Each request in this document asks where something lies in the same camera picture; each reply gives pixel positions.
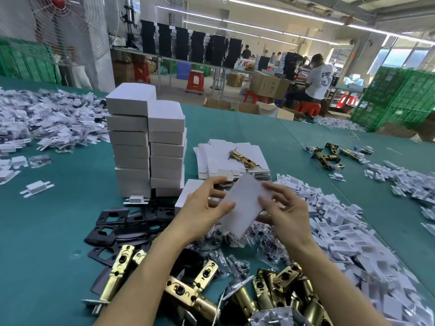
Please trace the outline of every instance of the person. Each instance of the person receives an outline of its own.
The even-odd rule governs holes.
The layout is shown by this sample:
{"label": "person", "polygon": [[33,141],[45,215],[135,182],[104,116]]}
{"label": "person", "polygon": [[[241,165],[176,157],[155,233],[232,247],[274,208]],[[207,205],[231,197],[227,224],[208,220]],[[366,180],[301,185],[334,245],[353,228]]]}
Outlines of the person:
{"label": "person", "polygon": [[251,51],[249,50],[249,45],[246,45],[245,50],[243,50],[242,52],[242,58],[244,59],[249,59],[249,57],[251,56]]}
{"label": "person", "polygon": [[334,67],[323,62],[321,54],[315,54],[311,58],[312,70],[307,76],[305,88],[290,92],[287,95],[286,107],[293,109],[293,101],[313,102],[324,98],[326,90],[332,82]]}
{"label": "person", "polygon": [[272,53],[272,56],[271,56],[271,59],[269,60],[269,63],[275,65],[275,62],[276,62],[276,55],[275,55],[275,53]]}
{"label": "person", "polygon": [[[193,193],[158,236],[112,302],[94,326],[152,326],[171,268],[184,247],[206,235],[235,202],[217,204],[209,197],[225,193],[213,186],[225,176],[210,177]],[[391,326],[361,291],[335,266],[314,241],[308,206],[286,186],[263,183],[273,199],[258,197],[268,216],[258,219],[275,227],[275,232],[292,260],[299,263],[310,279],[334,326]]]}

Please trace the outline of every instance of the white t-shirt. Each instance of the white t-shirt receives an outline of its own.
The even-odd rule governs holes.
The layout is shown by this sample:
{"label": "white t-shirt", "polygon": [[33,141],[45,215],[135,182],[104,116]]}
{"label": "white t-shirt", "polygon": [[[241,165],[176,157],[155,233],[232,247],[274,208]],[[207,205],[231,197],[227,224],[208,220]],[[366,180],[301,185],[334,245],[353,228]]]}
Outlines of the white t-shirt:
{"label": "white t-shirt", "polygon": [[305,89],[305,93],[314,99],[323,99],[332,82],[333,70],[334,67],[330,64],[323,64],[311,70],[307,76],[310,86]]}

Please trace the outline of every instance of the red fan hub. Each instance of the red fan hub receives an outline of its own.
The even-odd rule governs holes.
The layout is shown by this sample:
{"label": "red fan hub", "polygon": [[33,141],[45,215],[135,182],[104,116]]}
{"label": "red fan hub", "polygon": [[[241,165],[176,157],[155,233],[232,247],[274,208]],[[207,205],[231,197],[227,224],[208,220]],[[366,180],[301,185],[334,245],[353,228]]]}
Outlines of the red fan hub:
{"label": "red fan hub", "polygon": [[65,0],[51,0],[51,3],[58,9],[63,10],[66,8],[67,3]]}

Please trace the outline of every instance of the hand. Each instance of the hand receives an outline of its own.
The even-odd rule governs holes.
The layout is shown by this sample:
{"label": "hand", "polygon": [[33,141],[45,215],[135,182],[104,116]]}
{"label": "hand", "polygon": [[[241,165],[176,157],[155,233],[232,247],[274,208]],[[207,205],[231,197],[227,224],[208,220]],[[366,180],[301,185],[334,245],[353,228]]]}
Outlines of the hand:
{"label": "hand", "polygon": [[296,193],[286,186],[263,183],[264,188],[274,192],[273,199],[284,207],[264,197],[258,197],[261,207],[268,212],[271,219],[257,220],[275,227],[275,233],[289,250],[289,254],[298,255],[307,246],[317,245],[311,235],[308,205]]}
{"label": "hand", "polygon": [[220,218],[228,214],[236,205],[232,202],[221,202],[209,200],[209,197],[223,199],[226,196],[224,191],[213,188],[215,184],[227,180],[225,176],[209,177],[193,193],[189,194],[183,208],[168,226],[175,238],[188,245],[206,235],[213,225]]}

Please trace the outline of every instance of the forearm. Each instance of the forearm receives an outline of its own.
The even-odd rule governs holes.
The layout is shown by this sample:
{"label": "forearm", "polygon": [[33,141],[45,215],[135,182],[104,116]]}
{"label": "forearm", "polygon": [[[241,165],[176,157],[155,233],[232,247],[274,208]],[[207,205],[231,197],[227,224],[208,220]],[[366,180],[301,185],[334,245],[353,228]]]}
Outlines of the forearm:
{"label": "forearm", "polygon": [[295,257],[334,326],[391,326],[317,244],[302,249]]}
{"label": "forearm", "polygon": [[151,326],[175,260],[184,244],[164,231],[94,326]]}

